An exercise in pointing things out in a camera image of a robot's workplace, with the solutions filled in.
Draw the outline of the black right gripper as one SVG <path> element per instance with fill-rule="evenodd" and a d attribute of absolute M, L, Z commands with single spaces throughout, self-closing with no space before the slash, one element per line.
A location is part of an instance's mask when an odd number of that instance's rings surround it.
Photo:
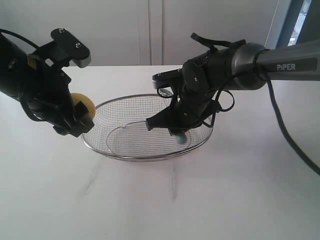
<path fill-rule="evenodd" d="M 146 119 L 148 131 L 161 128 L 168 129 L 171 136 L 185 135 L 214 112 L 212 98 L 223 85 L 223 51 L 208 51 L 187 60 L 181 75 L 176 100 Z"/>

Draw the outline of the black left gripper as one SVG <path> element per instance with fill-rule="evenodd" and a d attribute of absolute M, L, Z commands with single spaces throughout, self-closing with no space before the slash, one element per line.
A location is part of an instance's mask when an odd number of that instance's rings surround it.
<path fill-rule="evenodd" d="M 68 87 L 71 78 L 62 70 L 64 67 L 49 66 L 39 58 L 22 58 L 19 67 L 19 102 L 31 120 L 49 122 L 59 135 L 76 138 L 94 127 L 86 105 L 82 101 L 72 103 Z"/>

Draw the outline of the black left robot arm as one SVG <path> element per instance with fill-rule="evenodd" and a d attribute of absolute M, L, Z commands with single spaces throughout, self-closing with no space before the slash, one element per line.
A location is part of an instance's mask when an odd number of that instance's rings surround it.
<path fill-rule="evenodd" d="M 71 78 L 63 71 L 74 62 L 85 68 L 90 50 L 65 28 L 51 32 L 52 41 L 37 46 L 25 37 L 0 31 L 0 91 L 18 101 L 34 122 L 47 122 L 59 135 L 79 137 L 93 127 L 94 103 L 70 93 Z"/>

